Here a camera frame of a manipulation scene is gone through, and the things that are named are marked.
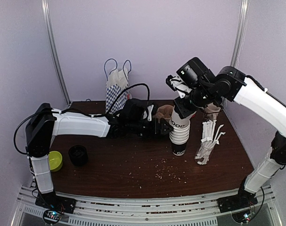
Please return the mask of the stack of black cup lids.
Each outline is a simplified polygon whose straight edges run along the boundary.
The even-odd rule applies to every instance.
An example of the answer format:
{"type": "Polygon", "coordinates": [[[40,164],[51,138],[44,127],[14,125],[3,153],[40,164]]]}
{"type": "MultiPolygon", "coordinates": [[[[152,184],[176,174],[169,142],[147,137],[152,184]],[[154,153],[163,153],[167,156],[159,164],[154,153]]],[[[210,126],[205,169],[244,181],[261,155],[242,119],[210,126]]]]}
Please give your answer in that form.
{"type": "Polygon", "coordinates": [[[72,146],[68,151],[68,155],[74,166],[84,166],[88,162],[87,149],[82,145],[72,146]]]}

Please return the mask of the stack of paper cups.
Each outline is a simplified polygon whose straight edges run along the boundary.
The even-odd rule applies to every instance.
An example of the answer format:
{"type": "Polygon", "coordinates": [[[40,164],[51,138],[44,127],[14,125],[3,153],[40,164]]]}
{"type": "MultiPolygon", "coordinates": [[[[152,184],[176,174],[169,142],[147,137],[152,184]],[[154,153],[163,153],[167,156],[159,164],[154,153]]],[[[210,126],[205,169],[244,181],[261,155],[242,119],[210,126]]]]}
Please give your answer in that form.
{"type": "Polygon", "coordinates": [[[187,141],[190,134],[190,119],[194,117],[196,112],[190,113],[188,117],[182,119],[177,112],[176,106],[173,107],[169,124],[173,127],[169,138],[171,141],[172,153],[176,156],[184,155],[187,147],[187,141]]]}

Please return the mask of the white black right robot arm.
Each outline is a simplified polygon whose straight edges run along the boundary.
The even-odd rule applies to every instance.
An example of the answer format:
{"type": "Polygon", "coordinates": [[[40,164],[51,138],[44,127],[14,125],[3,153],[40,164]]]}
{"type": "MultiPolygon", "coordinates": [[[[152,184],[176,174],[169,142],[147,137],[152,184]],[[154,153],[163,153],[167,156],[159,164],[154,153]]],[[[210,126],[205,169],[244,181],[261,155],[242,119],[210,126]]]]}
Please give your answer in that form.
{"type": "Polygon", "coordinates": [[[244,178],[238,193],[226,198],[243,208],[255,198],[260,187],[286,165],[286,106],[252,76],[232,66],[225,66],[214,75],[206,66],[186,63],[177,71],[177,76],[166,78],[166,84],[179,95],[174,100],[170,120],[173,126],[170,140],[176,156],[182,156],[186,150],[190,118],[211,103],[221,104],[224,98],[245,106],[277,129],[271,152],[258,169],[244,178]]]}

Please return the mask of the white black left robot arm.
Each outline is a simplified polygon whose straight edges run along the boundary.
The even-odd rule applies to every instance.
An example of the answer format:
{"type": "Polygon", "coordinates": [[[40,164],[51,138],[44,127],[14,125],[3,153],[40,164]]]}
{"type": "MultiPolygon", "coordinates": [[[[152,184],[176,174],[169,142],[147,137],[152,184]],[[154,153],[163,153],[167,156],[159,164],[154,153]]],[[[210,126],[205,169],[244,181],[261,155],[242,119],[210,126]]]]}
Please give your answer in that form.
{"type": "Polygon", "coordinates": [[[41,201],[55,209],[60,199],[53,186],[48,155],[56,136],[86,135],[101,138],[122,137],[128,133],[139,137],[162,137],[173,127],[165,119],[156,119],[155,104],[128,101],[115,113],[88,114],[75,108],[58,110],[43,103],[26,125],[26,155],[36,180],[41,201]]]}

